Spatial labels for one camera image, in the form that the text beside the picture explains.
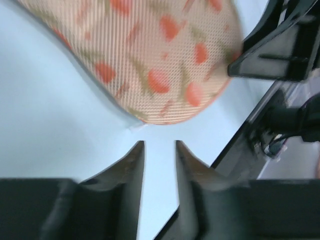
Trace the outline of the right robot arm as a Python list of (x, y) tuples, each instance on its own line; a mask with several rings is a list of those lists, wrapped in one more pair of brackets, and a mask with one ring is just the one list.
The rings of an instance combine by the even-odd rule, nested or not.
[[(320, 62), (320, 3), (317, 0), (270, 0), (245, 38), (242, 54), (228, 75), (296, 84), (305, 81)], [(283, 90), (276, 91), (249, 124), (247, 137), (262, 140), (268, 134), (305, 136), (320, 127), (320, 102), (288, 107)]]

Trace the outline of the pink mesh laundry bag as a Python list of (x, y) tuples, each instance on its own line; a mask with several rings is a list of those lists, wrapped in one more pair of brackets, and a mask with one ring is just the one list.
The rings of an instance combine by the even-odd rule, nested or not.
[(22, 0), (126, 112), (186, 121), (227, 87), (243, 35), (231, 0)]

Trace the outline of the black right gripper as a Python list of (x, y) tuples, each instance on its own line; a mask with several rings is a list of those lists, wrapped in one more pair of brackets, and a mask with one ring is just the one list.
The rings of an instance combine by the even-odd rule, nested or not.
[(315, 66), (315, 15), (295, 15), (317, 0), (269, 0), (244, 41), (243, 53), (228, 66), (228, 75), (301, 82)]

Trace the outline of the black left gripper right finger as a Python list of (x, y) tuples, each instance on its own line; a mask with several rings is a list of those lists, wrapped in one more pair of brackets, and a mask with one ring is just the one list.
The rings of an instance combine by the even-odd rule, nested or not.
[(317, 179), (233, 180), (175, 143), (178, 222), (184, 240), (317, 240)]

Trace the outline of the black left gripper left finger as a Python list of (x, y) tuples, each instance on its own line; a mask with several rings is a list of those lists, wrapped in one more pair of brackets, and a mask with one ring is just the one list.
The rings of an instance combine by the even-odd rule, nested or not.
[(145, 144), (91, 178), (2, 178), (3, 240), (134, 240)]

